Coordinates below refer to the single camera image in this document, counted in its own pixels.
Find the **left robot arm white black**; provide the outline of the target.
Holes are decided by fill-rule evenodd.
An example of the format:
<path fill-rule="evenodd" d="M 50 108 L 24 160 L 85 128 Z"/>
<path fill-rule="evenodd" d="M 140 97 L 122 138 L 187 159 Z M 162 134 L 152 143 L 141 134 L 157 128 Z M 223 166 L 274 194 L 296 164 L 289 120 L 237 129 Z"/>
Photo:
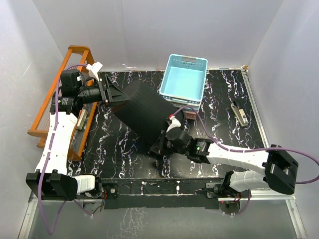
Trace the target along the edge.
<path fill-rule="evenodd" d="M 27 185 L 39 200 L 72 201 L 83 193 L 97 199 L 103 193 L 103 186 L 96 176 L 67 175 L 66 160 L 72 134 L 85 104 L 103 102 L 113 107 L 126 103 L 129 96 L 114 86 L 106 74 L 96 70 L 95 65 L 87 65 L 86 69 L 87 78 L 77 69 L 63 70 L 52 96 L 50 125 L 42 157 L 35 172 L 26 176 Z"/>

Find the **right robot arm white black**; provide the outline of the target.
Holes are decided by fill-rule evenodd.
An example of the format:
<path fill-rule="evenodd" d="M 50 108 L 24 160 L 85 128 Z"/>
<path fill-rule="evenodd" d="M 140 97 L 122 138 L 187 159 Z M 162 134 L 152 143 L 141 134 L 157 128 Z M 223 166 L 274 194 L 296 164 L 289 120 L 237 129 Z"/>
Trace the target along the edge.
<path fill-rule="evenodd" d="M 223 182 L 208 186 L 207 193 L 217 197 L 235 197 L 254 189 L 270 188 L 278 193 L 295 192 L 298 163 L 280 147 L 251 152 L 247 148 L 218 145 L 211 139 L 194 138 L 179 127 L 163 130 L 151 151 L 165 155 L 178 153 L 196 163 L 225 164 L 244 168 L 227 172 Z"/>

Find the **large black plastic bucket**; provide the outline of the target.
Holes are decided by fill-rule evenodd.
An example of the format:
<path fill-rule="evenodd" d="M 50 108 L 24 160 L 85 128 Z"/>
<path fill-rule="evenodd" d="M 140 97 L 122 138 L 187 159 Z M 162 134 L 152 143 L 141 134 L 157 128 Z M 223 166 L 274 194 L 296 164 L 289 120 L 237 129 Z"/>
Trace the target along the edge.
<path fill-rule="evenodd" d="M 111 107 L 112 113 L 151 147 L 167 130 L 166 120 L 177 108 L 140 80 L 129 83 L 123 92 L 130 99 Z"/>

